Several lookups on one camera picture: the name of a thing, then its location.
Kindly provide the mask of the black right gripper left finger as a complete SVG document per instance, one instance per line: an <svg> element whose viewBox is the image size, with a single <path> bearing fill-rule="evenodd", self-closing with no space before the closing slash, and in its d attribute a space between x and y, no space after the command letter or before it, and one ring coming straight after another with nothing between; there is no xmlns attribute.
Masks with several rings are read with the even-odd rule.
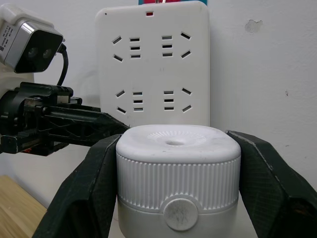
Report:
<svg viewBox="0 0 317 238"><path fill-rule="evenodd" d="M119 134L93 145L64 180L36 228L35 238L106 238L117 196Z"/></svg>

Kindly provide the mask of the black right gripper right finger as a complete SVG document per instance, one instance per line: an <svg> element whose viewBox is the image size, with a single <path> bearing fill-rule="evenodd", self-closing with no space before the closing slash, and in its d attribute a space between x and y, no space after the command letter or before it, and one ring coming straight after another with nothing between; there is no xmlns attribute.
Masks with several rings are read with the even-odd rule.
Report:
<svg viewBox="0 0 317 238"><path fill-rule="evenodd" d="M239 191L260 238L315 238L317 192L269 143L226 132L241 147Z"/></svg>

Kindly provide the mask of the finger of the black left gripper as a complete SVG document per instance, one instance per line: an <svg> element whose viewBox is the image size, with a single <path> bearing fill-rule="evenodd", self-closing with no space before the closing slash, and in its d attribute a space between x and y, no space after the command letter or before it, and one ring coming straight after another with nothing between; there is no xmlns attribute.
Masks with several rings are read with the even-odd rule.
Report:
<svg viewBox="0 0 317 238"><path fill-rule="evenodd" d="M111 120L75 121L44 119L39 123L39 134L56 142L92 146L98 141L122 133L122 123Z"/></svg>
<svg viewBox="0 0 317 238"><path fill-rule="evenodd" d="M71 108L71 107L48 107L44 111L45 119L66 119L66 120L75 120L75 121L97 121L97 120L111 120L118 121L111 115L107 113L102 113L98 111L85 110L83 107ZM122 133L129 129L129 126L122 123Z"/></svg>

